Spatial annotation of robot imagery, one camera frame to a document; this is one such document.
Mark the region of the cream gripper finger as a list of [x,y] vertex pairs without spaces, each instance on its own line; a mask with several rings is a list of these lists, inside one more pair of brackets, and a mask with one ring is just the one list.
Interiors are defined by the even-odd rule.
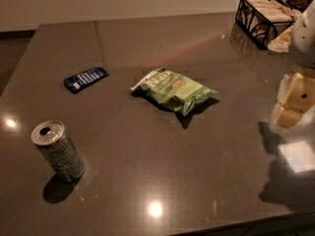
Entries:
[[279,107],[276,110],[274,121],[283,128],[291,129],[298,124],[303,115],[290,109]]
[[296,73],[289,84],[284,106],[306,113],[315,104],[315,77],[309,71]]

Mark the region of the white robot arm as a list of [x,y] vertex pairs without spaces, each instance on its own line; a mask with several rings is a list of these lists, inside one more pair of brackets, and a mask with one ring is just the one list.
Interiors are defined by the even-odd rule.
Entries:
[[302,71],[286,74],[280,84],[272,124],[286,130],[315,105],[315,0],[295,22],[288,52]]

